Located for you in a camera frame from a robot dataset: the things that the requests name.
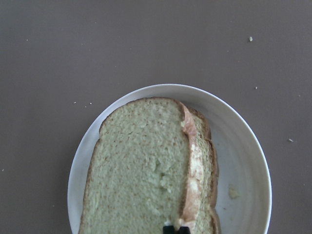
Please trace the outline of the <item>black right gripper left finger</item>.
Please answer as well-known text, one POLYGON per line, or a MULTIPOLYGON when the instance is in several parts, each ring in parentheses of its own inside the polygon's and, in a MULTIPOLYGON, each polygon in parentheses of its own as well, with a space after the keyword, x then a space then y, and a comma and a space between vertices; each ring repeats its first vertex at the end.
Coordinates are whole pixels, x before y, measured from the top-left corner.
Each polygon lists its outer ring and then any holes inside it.
POLYGON ((163 226, 163 234, 175 234, 175 228, 173 225, 163 226))

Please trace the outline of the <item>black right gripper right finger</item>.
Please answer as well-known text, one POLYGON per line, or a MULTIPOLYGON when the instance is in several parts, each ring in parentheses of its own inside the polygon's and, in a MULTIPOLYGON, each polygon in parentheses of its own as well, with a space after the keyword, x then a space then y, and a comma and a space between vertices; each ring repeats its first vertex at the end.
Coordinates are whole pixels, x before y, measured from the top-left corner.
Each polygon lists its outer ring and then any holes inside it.
POLYGON ((190 228, 187 226, 181 226, 179 228, 179 234, 190 234, 190 228))

